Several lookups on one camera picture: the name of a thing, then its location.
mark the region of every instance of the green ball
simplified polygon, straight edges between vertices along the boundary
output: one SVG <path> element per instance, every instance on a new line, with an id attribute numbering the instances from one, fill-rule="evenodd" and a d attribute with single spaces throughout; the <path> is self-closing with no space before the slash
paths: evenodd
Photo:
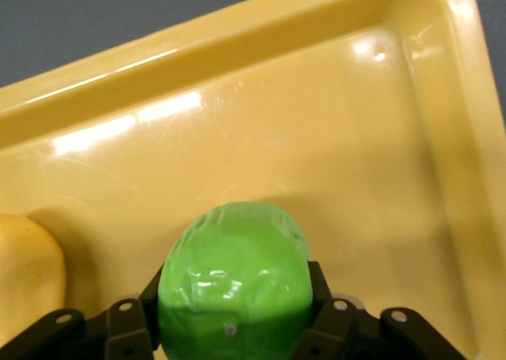
<path id="1" fill-rule="evenodd" d="M 309 251 L 295 221 L 257 202 L 201 216 L 172 248 L 158 286 L 171 360 L 289 358 L 310 323 Z"/>

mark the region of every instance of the yellow round object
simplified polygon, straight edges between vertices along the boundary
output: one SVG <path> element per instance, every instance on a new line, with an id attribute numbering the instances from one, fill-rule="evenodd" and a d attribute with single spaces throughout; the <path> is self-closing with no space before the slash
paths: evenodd
<path id="1" fill-rule="evenodd" d="M 65 301 L 63 253 L 43 227 L 0 214 L 0 347 Z"/>

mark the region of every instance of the green pepper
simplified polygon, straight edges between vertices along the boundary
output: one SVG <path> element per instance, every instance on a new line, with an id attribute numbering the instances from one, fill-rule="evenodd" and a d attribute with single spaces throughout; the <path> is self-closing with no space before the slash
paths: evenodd
<path id="1" fill-rule="evenodd" d="M 269 203 L 230 203 L 188 227 L 158 287 L 171 360 L 289 358 L 312 307 L 307 241 Z"/>

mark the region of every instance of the tray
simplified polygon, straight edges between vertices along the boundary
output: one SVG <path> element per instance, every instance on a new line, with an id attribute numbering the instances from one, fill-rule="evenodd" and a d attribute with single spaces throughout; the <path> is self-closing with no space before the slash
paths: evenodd
<path id="1" fill-rule="evenodd" d="M 200 214 L 263 200 L 333 291 L 506 358 L 506 141 L 474 0 L 250 0 L 0 101 L 0 211 L 58 239 L 69 307 L 138 293 Z"/>

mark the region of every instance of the gray background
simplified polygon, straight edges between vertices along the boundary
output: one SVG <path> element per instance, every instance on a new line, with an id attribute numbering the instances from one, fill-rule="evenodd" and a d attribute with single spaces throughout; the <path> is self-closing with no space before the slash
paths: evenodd
<path id="1" fill-rule="evenodd" d="M 241 1 L 0 0 L 0 87 Z M 506 116 L 506 1 L 478 6 Z"/>

